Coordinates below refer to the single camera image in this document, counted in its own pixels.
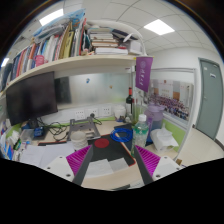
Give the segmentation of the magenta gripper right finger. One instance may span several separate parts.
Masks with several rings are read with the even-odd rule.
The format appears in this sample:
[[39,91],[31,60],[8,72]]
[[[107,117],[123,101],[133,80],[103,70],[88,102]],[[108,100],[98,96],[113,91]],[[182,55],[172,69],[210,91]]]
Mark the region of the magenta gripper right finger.
[[134,147],[134,156],[145,185],[181,170],[170,157],[160,157],[139,146]]

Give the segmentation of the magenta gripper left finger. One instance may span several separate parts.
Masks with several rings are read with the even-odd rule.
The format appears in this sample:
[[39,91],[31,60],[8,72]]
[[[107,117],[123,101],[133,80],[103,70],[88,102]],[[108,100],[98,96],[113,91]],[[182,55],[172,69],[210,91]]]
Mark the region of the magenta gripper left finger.
[[45,170],[81,186],[92,156],[93,146],[89,145],[67,157],[58,156],[45,167]]

